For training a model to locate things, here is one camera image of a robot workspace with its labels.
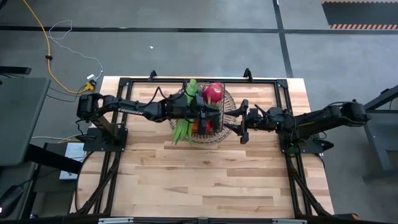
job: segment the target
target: wire basket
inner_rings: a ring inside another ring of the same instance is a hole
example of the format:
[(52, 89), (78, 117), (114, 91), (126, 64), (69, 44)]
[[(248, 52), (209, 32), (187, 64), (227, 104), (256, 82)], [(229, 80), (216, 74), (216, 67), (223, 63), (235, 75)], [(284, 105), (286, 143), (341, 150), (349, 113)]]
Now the wire basket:
[[(197, 88), (198, 90), (204, 89), (204, 87), (208, 87), (211, 85), (211, 82), (198, 82)], [(236, 104), (234, 99), (232, 98), (231, 94), (225, 89), (225, 84), (222, 83), (223, 87), (223, 99), (218, 103), (220, 107), (220, 125), (217, 130), (212, 130), (211, 132), (206, 132), (206, 134), (197, 134), (192, 133), (192, 142), (197, 144), (214, 144), (221, 142), (226, 137), (231, 134), (231, 130), (229, 128), (225, 128), (223, 123), (228, 124), (235, 124), (236, 118), (234, 116), (224, 115), (224, 111), (231, 111), (236, 109)], [(170, 126), (172, 129), (175, 128), (177, 124), (177, 120), (170, 120)]]

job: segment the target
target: wooden table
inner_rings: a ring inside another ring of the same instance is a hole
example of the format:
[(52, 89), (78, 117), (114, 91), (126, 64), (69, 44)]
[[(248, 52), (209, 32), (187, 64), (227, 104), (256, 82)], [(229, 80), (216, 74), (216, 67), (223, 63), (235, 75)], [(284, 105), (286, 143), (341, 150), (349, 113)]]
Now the wooden table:
[[(116, 95), (119, 78), (104, 77), (101, 94)], [(304, 80), (291, 78), (288, 84), (294, 115), (309, 112)], [(135, 83), (131, 98), (149, 101), (159, 85), (166, 95), (181, 87), (176, 83)], [(276, 106), (272, 85), (226, 84), (226, 89), (237, 105), (248, 99), (249, 107), (255, 103), (265, 110)], [(112, 113), (106, 117), (110, 120)], [(245, 145), (232, 133), (219, 144), (190, 147), (187, 142), (172, 144), (167, 121), (157, 124), (129, 115), (127, 128), (129, 137), (119, 166), (112, 216), (294, 217), (285, 158), (276, 133), (250, 130), (250, 141)], [(79, 206), (98, 185), (103, 156), (103, 152), (93, 153), (83, 167), (78, 183)], [(303, 164), (309, 189), (333, 213), (322, 162), (304, 154)], [(301, 191), (297, 193), (304, 211)]]

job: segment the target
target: concrete floor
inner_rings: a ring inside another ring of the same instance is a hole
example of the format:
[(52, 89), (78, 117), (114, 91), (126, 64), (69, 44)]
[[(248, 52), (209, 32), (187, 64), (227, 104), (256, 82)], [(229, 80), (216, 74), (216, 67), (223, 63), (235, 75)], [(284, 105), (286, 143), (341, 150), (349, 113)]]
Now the concrete floor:
[[(272, 0), (86, 0), (29, 1), (45, 26), (72, 19), (74, 26), (273, 28)], [(285, 29), (328, 29), (319, 0), (279, 0)], [(36, 26), (22, 1), (9, 1), (0, 25)], [(366, 103), (397, 85), (396, 35), (287, 35), (293, 75), (304, 78), (313, 110), (333, 101), (356, 98)], [(246, 67), (256, 77), (286, 77), (278, 34), (79, 33), (62, 44), (97, 57), (104, 75), (203, 75), (240, 77)], [(32, 67), (31, 77), (48, 77), (43, 33), (0, 31), (0, 65)], [(100, 68), (52, 43), (53, 73), (70, 89)], [(60, 88), (55, 82), (52, 87)], [(65, 96), (49, 90), (59, 98)], [(398, 102), (392, 104), (398, 108)], [(76, 103), (47, 98), (35, 136), (77, 134)], [(376, 169), (363, 128), (328, 131), (335, 148), (325, 153), (326, 176), (336, 213), (362, 219), (398, 220), (398, 181), (365, 184), (362, 175)], [(34, 140), (41, 145), (44, 140)], [(70, 195), (43, 196), (42, 215), (65, 214)]]

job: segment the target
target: green vegetable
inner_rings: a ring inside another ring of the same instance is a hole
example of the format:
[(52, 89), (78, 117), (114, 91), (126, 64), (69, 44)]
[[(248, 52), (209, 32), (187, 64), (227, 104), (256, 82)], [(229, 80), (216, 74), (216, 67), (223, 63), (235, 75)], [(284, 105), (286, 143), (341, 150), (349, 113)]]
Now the green vegetable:
[[(197, 81), (191, 79), (189, 84), (185, 89), (185, 95), (187, 96), (188, 104), (191, 103), (192, 97), (195, 96), (197, 92)], [(192, 144), (192, 123), (193, 120), (191, 119), (190, 122), (186, 121), (185, 119), (178, 119), (177, 124), (175, 125), (175, 129), (173, 130), (174, 135), (174, 144), (177, 145), (178, 141), (184, 140), (188, 134), (188, 140), (190, 144)]]

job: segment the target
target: yellow cable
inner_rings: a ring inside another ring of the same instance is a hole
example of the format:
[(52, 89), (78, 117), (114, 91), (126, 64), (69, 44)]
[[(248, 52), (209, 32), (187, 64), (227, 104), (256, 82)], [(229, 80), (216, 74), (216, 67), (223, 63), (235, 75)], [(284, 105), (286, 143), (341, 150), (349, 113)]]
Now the yellow cable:
[[(36, 21), (39, 23), (39, 25), (41, 26), (42, 30), (43, 30), (43, 34), (45, 37), (45, 40), (47, 41), (47, 55), (51, 56), (51, 49), (50, 49), (50, 42), (49, 42), (49, 38), (47, 37), (47, 33), (42, 25), (42, 23), (40, 22), (40, 19), (36, 16), (35, 12), (33, 11), (33, 9), (29, 6), (29, 4), (23, 0), (23, 2), (25, 3), (26, 7), (29, 9), (29, 11), (32, 13), (32, 15), (35, 17)], [(55, 78), (55, 76), (52, 74), (51, 72), (51, 66), (50, 66), (50, 59), (47, 59), (47, 68), (49, 70), (49, 74), (51, 75), (51, 77), (67, 92), (72, 93), (72, 94), (80, 94), (80, 93), (84, 93), (87, 90), (82, 90), (82, 91), (71, 91), (69, 90), (67, 87), (65, 87), (64, 85), (62, 85), (62, 83), (60, 83), (57, 78)]]
[(81, 141), (79, 141), (79, 140), (65, 140), (65, 141), (62, 141), (62, 142), (59, 142), (59, 143), (62, 144), (62, 143), (67, 143), (67, 142), (81, 142)]

